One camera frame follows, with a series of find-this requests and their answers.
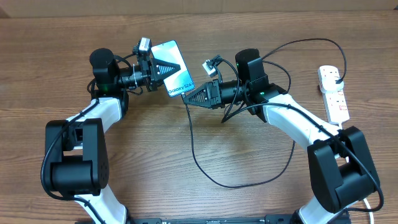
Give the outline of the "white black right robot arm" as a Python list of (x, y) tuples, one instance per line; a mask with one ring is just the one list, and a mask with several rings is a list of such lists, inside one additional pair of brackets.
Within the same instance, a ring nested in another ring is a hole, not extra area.
[(258, 49), (245, 49), (235, 56), (236, 80), (213, 80), (203, 84), (183, 102), (186, 105), (217, 109), (242, 102), (223, 121), (248, 110), (269, 123), (306, 150), (313, 198), (285, 218), (288, 223), (348, 223), (340, 216), (348, 211), (362, 212), (355, 203), (372, 193), (379, 196), (372, 213), (384, 205), (384, 195), (364, 134), (356, 127), (341, 129), (326, 123), (301, 107), (280, 86), (270, 83), (264, 71), (264, 58)]

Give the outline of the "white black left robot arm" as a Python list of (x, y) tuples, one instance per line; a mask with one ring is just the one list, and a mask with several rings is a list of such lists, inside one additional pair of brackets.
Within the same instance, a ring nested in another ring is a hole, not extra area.
[(88, 84), (90, 105), (64, 120), (45, 127), (45, 155), (40, 181), (45, 193), (81, 205), (93, 223), (132, 223), (129, 210), (114, 195), (109, 181), (109, 161), (104, 134), (124, 118), (129, 93), (145, 86), (155, 91), (165, 85), (170, 96), (193, 82), (177, 47), (138, 47), (137, 64), (110, 49), (90, 55), (94, 79)]

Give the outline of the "blue Galaxy smartphone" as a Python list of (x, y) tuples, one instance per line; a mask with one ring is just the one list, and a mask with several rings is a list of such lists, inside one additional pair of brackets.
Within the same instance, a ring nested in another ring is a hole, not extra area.
[(151, 48), (156, 78), (165, 85), (170, 97), (181, 95), (195, 88), (192, 76), (175, 40)]

